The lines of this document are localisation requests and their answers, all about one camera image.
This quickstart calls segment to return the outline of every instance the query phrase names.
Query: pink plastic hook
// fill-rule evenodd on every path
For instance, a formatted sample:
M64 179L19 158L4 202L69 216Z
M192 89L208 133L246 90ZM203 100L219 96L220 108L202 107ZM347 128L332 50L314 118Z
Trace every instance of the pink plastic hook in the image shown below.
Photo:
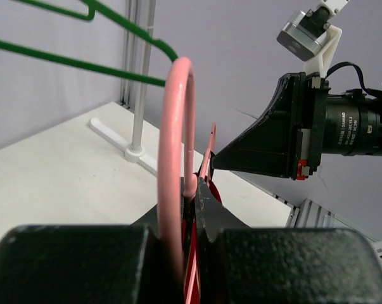
M174 61L165 82L157 170L157 215L160 239L175 278L183 283L181 241L181 135L185 116L184 197L193 199L197 177L193 174L196 96L193 66L182 57Z
M206 168L208 167L208 162L210 160L210 152L213 152L215 150L215 143L216 143L216 123L213 123L212 128L210 129L208 148L206 149L205 155L203 156L201 172L200 172L200 177L205 179L208 186L209 186L210 179L212 177L212 173L210 171L210 166L209 166L208 177L206 178Z

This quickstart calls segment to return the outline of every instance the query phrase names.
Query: green wire hanger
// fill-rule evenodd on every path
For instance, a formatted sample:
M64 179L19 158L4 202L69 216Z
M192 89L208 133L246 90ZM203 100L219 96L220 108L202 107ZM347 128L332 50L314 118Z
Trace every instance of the green wire hanger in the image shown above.
M72 18L76 18L76 19L80 19L80 20L84 20L88 22L94 19L95 11L98 11L107 19L115 22L119 26L125 28L129 32L132 32L134 35L142 38L144 41L150 43L151 45L163 51L170 58L171 61L175 61L178 58L177 53L166 42L160 39L152 38L152 36L150 36L147 33L147 31L145 31L141 27L138 27L135 23L128 21L128 19L119 15L118 13L116 13L115 11L113 11L112 9L110 9L109 7L105 6L104 4L100 3L97 0L81 0L81 2L87 4L88 6L87 15L70 11L68 9L64 9L64 8L54 6L51 4L46 4L38 0L14 0L14 1L30 4L38 8L42 8L44 10L54 11L61 15L70 16ZM61 56L61 55L57 55L53 53L47 53L44 51L40 51L38 49L32 49L29 47L27 48L25 46L20 46L18 44L13 44L6 41L0 40L0 49L34 57L34 58L39 58L42 60L60 63L62 65L68 65L71 67L73 66L75 68L81 68L83 70L89 70L93 72L120 77L120 78L130 79L130 80L134 80L138 82L144 82L146 84L152 84L154 86L163 87L165 85L165 80L163 79L158 79L158 78L149 77L149 76L136 74L136 73L130 73L128 71L118 70L116 68L111 68L111 67L103 66L103 65L97 65L87 61L77 60L75 58L69 58L66 56Z

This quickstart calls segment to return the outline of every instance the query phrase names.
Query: white wall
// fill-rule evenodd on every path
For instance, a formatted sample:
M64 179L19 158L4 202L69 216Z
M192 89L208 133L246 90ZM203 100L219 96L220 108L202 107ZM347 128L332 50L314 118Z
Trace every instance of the white wall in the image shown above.
M80 1L46 0L82 13ZM121 14L125 1L104 0ZM0 0L0 39L121 68L124 31ZM0 148L119 99L120 79L0 51Z
M296 10L314 8L318 0L163 0L157 2L155 37L171 44L195 65L197 92L196 145L207 144L210 124L217 122L217 149L224 147L258 117L286 72L302 62L276 42ZM382 87L382 0L355 0L333 20L343 29L334 62L354 61L366 85ZM170 63L156 49L150 74L166 77ZM359 87L346 68L330 78L333 92ZM159 124L162 89L149 87L146 118ZM245 175L259 186L294 204L310 198L382 239L382 158L324 155L318 173L305 182Z

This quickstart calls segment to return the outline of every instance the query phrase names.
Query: white stand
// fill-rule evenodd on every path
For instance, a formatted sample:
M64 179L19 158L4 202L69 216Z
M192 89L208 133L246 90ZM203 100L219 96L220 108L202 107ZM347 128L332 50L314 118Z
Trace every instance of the white stand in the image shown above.
M336 52L338 42L340 41L342 30L330 25L327 33L330 36L328 43L321 49L319 54L303 64L303 71L306 75L319 72L321 78L326 77L334 53Z
M155 0L148 1L148 19L147 31L150 36L153 35L153 24L155 14ZM151 44L144 44L143 61L141 72L143 75L148 75L148 68L150 65ZM92 118L89 121L90 128L95 131L103 139L116 148L124 152L125 159L132 163L138 163L153 175L157 175L157 161L148 156L141 146L141 135L143 133L143 120L144 120L144 106L146 103L147 85L140 84L139 94L137 95L136 103L134 106L134 122L133 122L133 135L132 142L129 143L122 136L117 134L114 130L104 125L98 118Z

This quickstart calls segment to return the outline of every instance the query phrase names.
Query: camera lens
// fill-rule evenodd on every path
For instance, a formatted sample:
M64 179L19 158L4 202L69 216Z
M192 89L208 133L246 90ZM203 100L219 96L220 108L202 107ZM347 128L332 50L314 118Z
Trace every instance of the camera lens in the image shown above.
M382 156L382 101L328 97L322 152Z

